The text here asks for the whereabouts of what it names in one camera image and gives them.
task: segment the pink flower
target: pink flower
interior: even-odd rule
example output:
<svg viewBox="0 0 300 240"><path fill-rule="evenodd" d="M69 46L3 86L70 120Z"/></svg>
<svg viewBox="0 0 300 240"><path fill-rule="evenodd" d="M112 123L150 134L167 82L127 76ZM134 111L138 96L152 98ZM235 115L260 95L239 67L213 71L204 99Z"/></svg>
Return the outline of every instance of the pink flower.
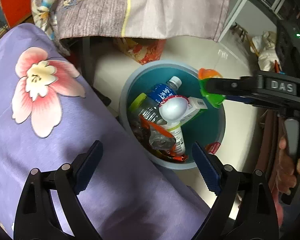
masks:
<svg viewBox="0 0 300 240"><path fill-rule="evenodd" d="M31 114L34 132L47 137L61 121L62 109L58 94L85 97L81 84L74 78L80 73L66 61L47 59L48 53L31 47L24 51L17 64L20 80L12 98L12 118L24 122Z"/></svg>

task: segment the gray fabric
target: gray fabric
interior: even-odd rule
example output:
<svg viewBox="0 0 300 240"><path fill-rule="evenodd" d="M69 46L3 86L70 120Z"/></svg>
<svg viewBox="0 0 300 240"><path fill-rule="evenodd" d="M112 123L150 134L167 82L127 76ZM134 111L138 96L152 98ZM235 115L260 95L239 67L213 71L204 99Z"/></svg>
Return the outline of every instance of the gray fabric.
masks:
<svg viewBox="0 0 300 240"><path fill-rule="evenodd" d="M166 39L179 35L217 41L229 6L229 0L80 0L65 9L63 1L56 4L56 41L82 36Z"/></svg>

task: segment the blue gripper pad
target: blue gripper pad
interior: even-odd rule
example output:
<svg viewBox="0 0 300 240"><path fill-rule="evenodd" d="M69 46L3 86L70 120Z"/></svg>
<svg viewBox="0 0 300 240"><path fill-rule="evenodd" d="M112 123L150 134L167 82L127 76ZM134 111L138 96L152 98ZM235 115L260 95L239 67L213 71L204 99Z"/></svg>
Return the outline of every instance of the blue gripper pad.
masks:
<svg viewBox="0 0 300 240"><path fill-rule="evenodd" d="M221 174L215 169L208 153L197 142L192 145L192 157L206 183L208 189L218 195L221 192Z"/></svg>
<svg viewBox="0 0 300 240"><path fill-rule="evenodd" d="M103 145L100 141L95 141L87 153L79 154L74 159L72 166L74 167L73 176L76 183L73 191L76 195L87 188L102 156Z"/></svg>

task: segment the yellow stripe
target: yellow stripe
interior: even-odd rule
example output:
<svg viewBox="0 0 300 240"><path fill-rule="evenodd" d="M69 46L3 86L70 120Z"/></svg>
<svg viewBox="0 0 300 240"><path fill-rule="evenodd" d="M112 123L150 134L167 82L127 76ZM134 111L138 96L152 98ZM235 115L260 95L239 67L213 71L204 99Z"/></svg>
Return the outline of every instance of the yellow stripe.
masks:
<svg viewBox="0 0 300 240"><path fill-rule="evenodd" d="M125 36L127 21L128 21L129 14L130 14L130 8L131 8L131 0L127 0L127 11L126 11L126 15L124 17L124 22L123 22L122 31L121 31L122 37Z"/></svg>
<svg viewBox="0 0 300 240"><path fill-rule="evenodd" d="M171 132L171 131L177 129L178 127L180 127L180 126L181 126L181 123L177 124L175 127L172 127L172 128L170 128L170 129L167 129L167 131L168 131L168 132Z"/></svg>

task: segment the flower print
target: flower print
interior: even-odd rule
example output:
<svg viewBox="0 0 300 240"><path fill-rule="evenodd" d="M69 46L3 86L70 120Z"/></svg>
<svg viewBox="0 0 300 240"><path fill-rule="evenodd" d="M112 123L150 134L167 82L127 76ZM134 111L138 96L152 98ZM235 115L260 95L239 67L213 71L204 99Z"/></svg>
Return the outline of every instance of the flower print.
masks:
<svg viewBox="0 0 300 240"><path fill-rule="evenodd" d="M15 67L20 77L12 98L12 118L24 122L31 115L34 132L47 137L61 121L62 109L57 94L85 97L74 78L80 73L69 62L48 59L48 53L31 47L24 51Z"/></svg>
<svg viewBox="0 0 300 240"><path fill-rule="evenodd" d="M41 6L37 6L36 1L33 0L31 4L34 24L42 29L51 40L54 39L52 26L57 25L57 17L50 11L54 2L55 0L42 0Z"/></svg>

